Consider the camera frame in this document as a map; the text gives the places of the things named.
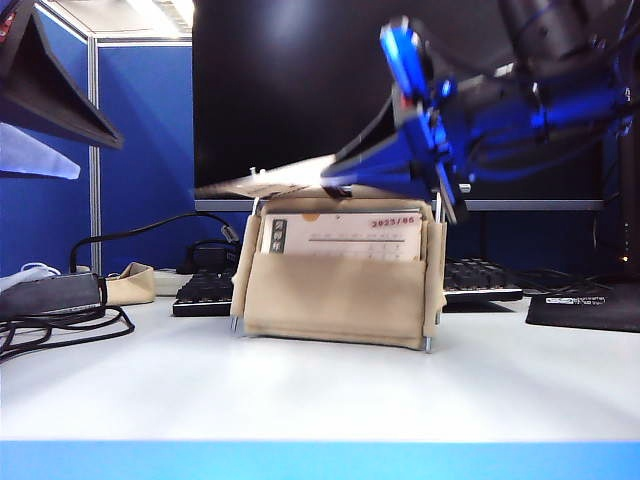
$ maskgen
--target blue partition wall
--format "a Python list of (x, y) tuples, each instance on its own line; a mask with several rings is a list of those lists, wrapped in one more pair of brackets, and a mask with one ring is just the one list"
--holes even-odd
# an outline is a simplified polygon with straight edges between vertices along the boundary
[[(103, 233), (194, 211), (191, 46), (105, 45), (99, 59), (101, 108), (125, 136), (123, 150), (102, 151)], [(105, 243), (103, 271), (175, 267), (188, 245), (220, 236), (214, 221), (180, 220)]]
[[(63, 66), (87, 91), (87, 46), (41, 15), (49, 42)], [(33, 134), (80, 165), (78, 180), (12, 178), (0, 174), (0, 276), (30, 261), (66, 269), (69, 249), (90, 233), (88, 148)], [(80, 256), (88, 262), (88, 254)]]

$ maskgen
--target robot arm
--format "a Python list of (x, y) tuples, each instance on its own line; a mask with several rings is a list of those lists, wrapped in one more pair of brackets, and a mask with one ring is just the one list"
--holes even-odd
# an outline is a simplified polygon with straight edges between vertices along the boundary
[(440, 191), (456, 223), (466, 214), (458, 183), (488, 175), (479, 157), (499, 160), (541, 144), (624, 133), (637, 108), (639, 9), (635, 0), (611, 3), (499, 0), (515, 58), (495, 72), (447, 51), (418, 22), (390, 22), (380, 41), (395, 80), (391, 99), (323, 176), (345, 184), (421, 178)]

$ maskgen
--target card holder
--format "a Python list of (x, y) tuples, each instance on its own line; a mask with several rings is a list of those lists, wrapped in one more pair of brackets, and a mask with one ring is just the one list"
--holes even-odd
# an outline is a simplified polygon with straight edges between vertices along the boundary
[[(423, 212), (420, 260), (260, 253), (264, 215), (280, 212)], [(247, 221), (231, 314), (244, 333), (428, 349), (444, 306), (446, 225), (420, 200), (277, 199)]]

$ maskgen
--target black keyboard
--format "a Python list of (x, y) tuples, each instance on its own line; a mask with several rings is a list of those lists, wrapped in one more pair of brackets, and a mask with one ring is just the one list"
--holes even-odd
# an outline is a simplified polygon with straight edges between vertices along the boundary
[(176, 317), (228, 317), (233, 295), (233, 272), (198, 272), (176, 295)]
[(509, 280), (502, 267), (481, 258), (447, 260), (444, 295), (449, 305), (520, 300), (522, 289)]

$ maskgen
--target white desk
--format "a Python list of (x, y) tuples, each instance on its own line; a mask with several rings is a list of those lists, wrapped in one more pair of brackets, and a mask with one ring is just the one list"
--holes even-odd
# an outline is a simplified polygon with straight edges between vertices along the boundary
[(5, 439), (640, 439), (640, 335), (445, 314), (431, 355), (238, 338), (128, 307), (127, 337), (10, 360)]

